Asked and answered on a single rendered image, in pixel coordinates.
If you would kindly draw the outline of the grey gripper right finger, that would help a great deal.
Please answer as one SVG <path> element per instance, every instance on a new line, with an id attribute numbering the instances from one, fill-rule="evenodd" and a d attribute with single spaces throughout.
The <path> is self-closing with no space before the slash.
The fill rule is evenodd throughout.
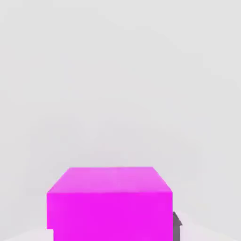
<path id="1" fill-rule="evenodd" d="M 174 241 L 233 241 L 232 238 L 199 225 L 186 213 L 174 212 Z"/>

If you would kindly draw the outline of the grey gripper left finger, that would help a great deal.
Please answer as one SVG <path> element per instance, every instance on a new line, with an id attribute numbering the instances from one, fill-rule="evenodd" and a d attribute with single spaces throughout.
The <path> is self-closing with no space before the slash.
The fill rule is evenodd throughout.
<path id="1" fill-rule="evenodd" d="M 53 241 L 53 230 L 38 228 L 27 231 L 4 241 Z"/>

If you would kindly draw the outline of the small magenta cube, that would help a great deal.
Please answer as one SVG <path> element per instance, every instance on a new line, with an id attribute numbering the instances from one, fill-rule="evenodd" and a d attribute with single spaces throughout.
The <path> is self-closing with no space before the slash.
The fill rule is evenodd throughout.
<path id="1" fill-rule="evenodd" d="M 173 241 L 173 193 L 152 167 L 69 168 L 47 192 L 54 241 Z"/>

